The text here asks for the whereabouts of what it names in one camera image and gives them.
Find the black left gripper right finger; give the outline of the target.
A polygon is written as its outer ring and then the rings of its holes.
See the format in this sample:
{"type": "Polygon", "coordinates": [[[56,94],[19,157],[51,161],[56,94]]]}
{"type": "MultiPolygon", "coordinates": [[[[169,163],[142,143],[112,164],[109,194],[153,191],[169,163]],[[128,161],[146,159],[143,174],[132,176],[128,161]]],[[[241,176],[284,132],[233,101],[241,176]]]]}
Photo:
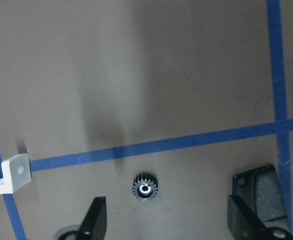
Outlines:
{"type": "Polygon", "coordinates": [[[227,226],[234,240],[255,240],[266,229],[252,209],[238,195],[227,199],[227,226]]]}

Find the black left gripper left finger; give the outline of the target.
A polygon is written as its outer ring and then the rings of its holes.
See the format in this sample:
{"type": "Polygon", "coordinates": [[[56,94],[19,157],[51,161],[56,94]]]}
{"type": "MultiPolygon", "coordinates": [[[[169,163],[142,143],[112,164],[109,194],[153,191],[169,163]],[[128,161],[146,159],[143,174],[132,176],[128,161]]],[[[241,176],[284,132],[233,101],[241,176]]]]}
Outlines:
{"type": "Polygon", "coordinates": [[[95,197],[78,229],[78,240],[104,240],[107,231],[105,196],[95,197]]]}

